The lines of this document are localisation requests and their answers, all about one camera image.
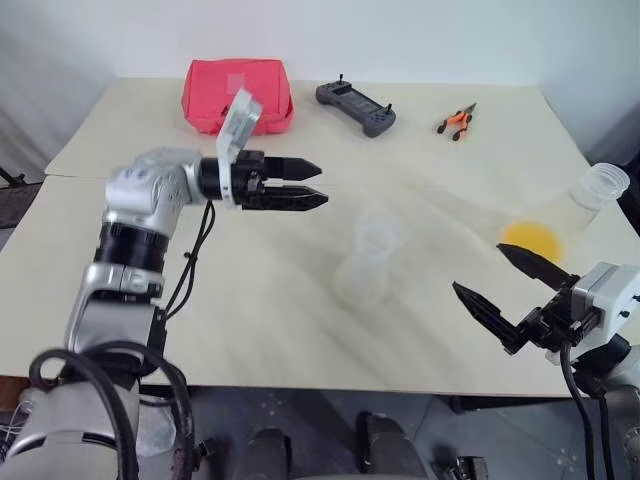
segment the table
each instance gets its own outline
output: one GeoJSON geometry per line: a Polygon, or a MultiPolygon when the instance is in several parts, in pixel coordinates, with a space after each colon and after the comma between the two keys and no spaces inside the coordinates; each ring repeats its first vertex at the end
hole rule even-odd
{"type": "MultiPolygon", "coordinates": [[[[549,300],[551,290],[492,245],[506,215],[561,191],[587,168],[568,135],[532,87],[362,90],[389,98],[399,112],[398,124],[377,139],[316,105],[311,84],[302,82],[294,84],[291,133],[251,140],[269,154],[318,163],[323,175],[307,183],[330,201],[303,214],[218,206],[191,300],[168,326],[167,357],[192,384],[566,396],[542,351],[527,346],[508,357],[458,302],[451,282],[480,291],[514,323],[549,300]],[[450,110],[473,101],[478,115],[464,143],[433,134],[450,110]],[[514,111],[526,114],[514,121],[514,111]],[[367,211],[391,212],[404,244],[387,297],[368,311],[352,310],[337,301],[333,281],[354,223],[367,211]]],[[[25,374],[37,352],[62,341],[97,244],[108,172],[161,144],[214,152],[213,140],[180,118],[172,96],[179,92],[179,80],[118,81],[49,166],[0,254],[3,318],[13,322],[0,339],[1,373],[25,374]]],[[[167,291],[200,215],[198,207],[183,211],[166,255],[167,291]]],[[[584,273],[600,260],[640,261],[640,241],[616,205],[596,218],[567,268],[584,273]]],[[[640,341],[637,314],[622,333],[640,341]]]]}

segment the orange liquid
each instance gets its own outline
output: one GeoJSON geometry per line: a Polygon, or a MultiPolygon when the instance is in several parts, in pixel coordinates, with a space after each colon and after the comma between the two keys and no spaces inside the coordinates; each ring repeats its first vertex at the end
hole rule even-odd
{"type": "Polygon", "coordinates": [[[513,223],[502,233],[502,241],[531,250],[547,260],[558,263],[564,256],[560,239],[550,228],[537,223],[513,223]]]}

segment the red bag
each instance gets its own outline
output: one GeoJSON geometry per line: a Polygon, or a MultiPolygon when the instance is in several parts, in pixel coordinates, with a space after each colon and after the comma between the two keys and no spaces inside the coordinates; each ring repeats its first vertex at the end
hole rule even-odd
{"type": "Polygon", "coordinates": [[[200,133],[216,134],[238,89],[262,105],[254,135],[284,132],[293,120],[293,99],[280,60],[193,60],[184,82],[184,118],[200,133]]]}

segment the white table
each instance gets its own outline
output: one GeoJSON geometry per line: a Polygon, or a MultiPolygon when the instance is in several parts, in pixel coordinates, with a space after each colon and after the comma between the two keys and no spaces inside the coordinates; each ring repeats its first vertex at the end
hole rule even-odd
{"type": "MultiPolygon", "coordinates": [[[[451,289],[457,280],[480,291],[514,323],[552,295],[492,247],[499,211],[544,200],[587,168],[544,99],[535,88],[362,89],[389,98],[399,113],[377,139],[316,105],[304,83],[295,85],[291,132],[252,139],[253,148],[322,166],[308,183],[330,201],[303,214],[219,206],[190,303],[170,321],[168,358],[193,384],[566,395],[542,351],[527,346],[508,357],[451,289]],[[434,134],[443,116],[473,101],[478,114],[464,143],[434,134]],[[393,212],[406,241],[389,295],[369,311],[350,310],[332,292],[333,275],[355,219],[378,207],[393,212]]],[[[97,244],[102,177],[157,145],[213,153],[213,139],[181,119],[179,93],[178,80],[117,82],[50,165],[0,254],[3,320],[12,332],[0,339],[1,373],[23,375],[33,355],[60,344],[97,244]]],[[[167,292],[200,215],[196,207],[183,212],[166,256],[167,292]]],[[[640,241],[616,205],[589,227],[567,268],[584,273],[600,260],[640,261],[640,241]]],[[[632,342],[640,341],[639,320],[622,332],[632,342]]]]}

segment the black controller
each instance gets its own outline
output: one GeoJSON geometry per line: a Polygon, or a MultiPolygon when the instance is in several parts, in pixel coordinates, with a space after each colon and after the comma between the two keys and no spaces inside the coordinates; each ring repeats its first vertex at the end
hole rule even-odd
{"type": "Polygon", "coordinates": [[[367,137],[377,137],[396,120],[391,104],[383,107],[353,88],[349,82],[340,80],[326,83],[316,88],[316,100],[323,105],[338,107],[351,118],[362,124],[367,137]]]}

